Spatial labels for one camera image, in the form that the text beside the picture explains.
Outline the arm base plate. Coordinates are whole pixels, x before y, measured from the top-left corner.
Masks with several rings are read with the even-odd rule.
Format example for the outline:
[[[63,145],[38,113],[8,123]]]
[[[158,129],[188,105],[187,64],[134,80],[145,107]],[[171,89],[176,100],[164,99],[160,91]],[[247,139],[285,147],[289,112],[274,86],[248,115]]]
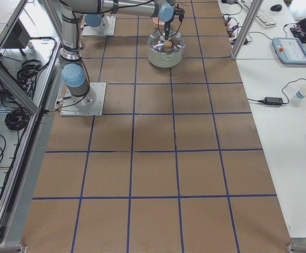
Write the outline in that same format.
[[[86,97],[78,98],[71,96],[69,89],[66,89],[65,96],[70,96],[64,100],[61,116],[102,116],[106,93],[106,83],[90,83],[90,90]]]
[[[115,32],[116,17],[86,14],[84,17],[83,37],[113,36]]]

